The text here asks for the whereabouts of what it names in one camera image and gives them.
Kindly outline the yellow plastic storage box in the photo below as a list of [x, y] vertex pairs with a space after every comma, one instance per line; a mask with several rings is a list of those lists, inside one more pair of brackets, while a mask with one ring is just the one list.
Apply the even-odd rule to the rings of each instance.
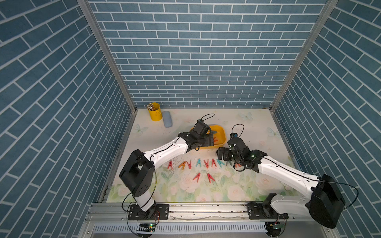
[[225, 141], [226, 141], [225, 132], [224, 132], [224, 129], [221, 126], [210, 126], [210, 128], [212, 129], [212, 131], [217, 131], [217, 134], [213, 135], [214, 146], [211, 146], [211, 147], [200, 147], [201, 149], [204, 149], [204, 148], [206, 148], [206, 149], [218, 148], [218, 147], [221, 147], [225, 143]]

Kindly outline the pink-red clothespin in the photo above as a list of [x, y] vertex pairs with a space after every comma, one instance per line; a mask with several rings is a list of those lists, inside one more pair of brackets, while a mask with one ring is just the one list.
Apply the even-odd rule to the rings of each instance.
[[215, 159], [212, 159], [212, 161], [211, 161], [211, 167], [212, 167], [212, 168], [213, 168], [213, 167], [217, 167], [217, 164], [216, 164]]

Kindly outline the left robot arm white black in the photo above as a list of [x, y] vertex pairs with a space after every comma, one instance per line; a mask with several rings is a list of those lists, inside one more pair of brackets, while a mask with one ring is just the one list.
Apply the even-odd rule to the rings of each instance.
[[152, 179], [157, 177], [156, 169], [177, 156], [213, 146], [215, 134], [216, 131], [200, 119], [190, 131], [179, 133], [169, 143], [146, 152], [137, 149], [130, 154], [119, 178], [130, 190], [142, 212], [151, 212], [156, 205], [149, 191]]

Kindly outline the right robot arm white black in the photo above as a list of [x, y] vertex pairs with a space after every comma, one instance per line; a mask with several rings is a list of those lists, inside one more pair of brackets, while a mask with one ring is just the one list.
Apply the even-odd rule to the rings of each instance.
[[269, 205], [275, 212], [310, 215], [326, 228], [336, 227], [345, 207], [345, 199], [332, 177], [299, 171], [260, 150], [250, 150], [238, 137], [231, 138], [227, 148], [218, 148], [216, 154], [219, 160], [235, 162], [247, 170], [270, 176], [301, 194], [297, 198], [269, 196]]

